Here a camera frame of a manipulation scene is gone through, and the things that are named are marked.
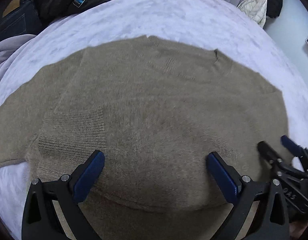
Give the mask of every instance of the jeans pocket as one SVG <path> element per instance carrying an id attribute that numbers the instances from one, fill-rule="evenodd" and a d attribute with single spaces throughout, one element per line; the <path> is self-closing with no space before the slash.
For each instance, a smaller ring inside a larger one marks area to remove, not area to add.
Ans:
<path id="1" fill-rule="evenodd" d="M 4 22 L 4 24 L 0 26 L 0 41 L 17 35 L 22 35 L 25 33 L 26 33 L 25 14 L 22 14 L 15 20 L 14 18 L 10 18 L 8 21 Z"/>

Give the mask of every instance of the silver bolt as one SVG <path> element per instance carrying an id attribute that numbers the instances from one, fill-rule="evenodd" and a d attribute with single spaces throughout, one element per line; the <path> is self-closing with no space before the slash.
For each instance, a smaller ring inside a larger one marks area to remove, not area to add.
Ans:
<path id="1" fill-rule="evenodd" d="M 67 180 L 69 179 L 69 175 L 64 174 L 63 176 L 60 177 L 60 179 L 61 179 L 62 181 L 67 181 Z"/>
<path id="2" fill-rule="evenodd" d="M 279 185 L 279 180 L 278 179 L 273 179 L 274 185 L 278 186 Z"/>
<path id="3" fill-rule="evenodd" d="M 39 182 L 38 178 L 32 180 L 32 184 L 36 185 Z"/>
<path id="4" fill-rule="evenodd" d="M 245 182 L 250 182 L 251 178 L 249 176 L 245 175 L 245 176 L 242 177 L 242 180 L 245 181 Z"/>

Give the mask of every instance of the bed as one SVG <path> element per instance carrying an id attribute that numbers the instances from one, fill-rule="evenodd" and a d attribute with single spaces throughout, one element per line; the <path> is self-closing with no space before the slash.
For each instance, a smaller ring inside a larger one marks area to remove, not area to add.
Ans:
<path id="1" fill-rule="evenodd" d="M 1 67 L 0 105 L 45 65 L 88 46 L 141 35 L 218 48 L 259 72 L 283 92 L 290 137 L 308 148 L 308 89 L 299 72 L 263 29 L 223 0 L 112 0 L 59 19 Z M 14 239 L 21 239 L 28 169 L 27 163 L 0 168 L 0 217 Z"/>

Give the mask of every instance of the jeans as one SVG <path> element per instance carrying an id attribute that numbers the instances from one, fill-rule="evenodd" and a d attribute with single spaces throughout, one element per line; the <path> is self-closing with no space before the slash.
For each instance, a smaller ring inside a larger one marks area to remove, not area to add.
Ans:
<path id="1" fill-rule="evenodd" d="M 0 41 L 22 34 L 39 34 L 43 24 L 34 0 L 20 0 L 19 7 L 0 20 Z"/>

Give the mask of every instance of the blue gripper pad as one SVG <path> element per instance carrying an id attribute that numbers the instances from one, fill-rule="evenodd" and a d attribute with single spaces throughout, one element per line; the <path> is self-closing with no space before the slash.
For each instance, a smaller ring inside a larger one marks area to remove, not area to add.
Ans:
<path id="1" fill-rule="evenodd" d="M 83 202 L 95 181 L 102 172 L 105 164 L 105 156 L 98 152 L 84 172 L 78 178 L 73 188 L 73 199 L 75 203 Z"/>
<path id="2" fill-rule="evenodd" d="M 295 142 L 293 142 L 289 137 L 286 135 L 283 135 L 281 137 L 281 143 L 282 145 L 288 149 L 291 154 L 293 154 L 296 157 L 302 157 L 303 156 L 303 148 L 297 145 Z"/>
<path id="3" fill-rule="evenodd" d="M 213 153 L 210 153 L 207 156 L 206 162 L 208 171 L 213 175 L 226 201 L 235 205 L 238 202 L 238 188 L 224 169 L 224 166 L 218 161 Z"/>

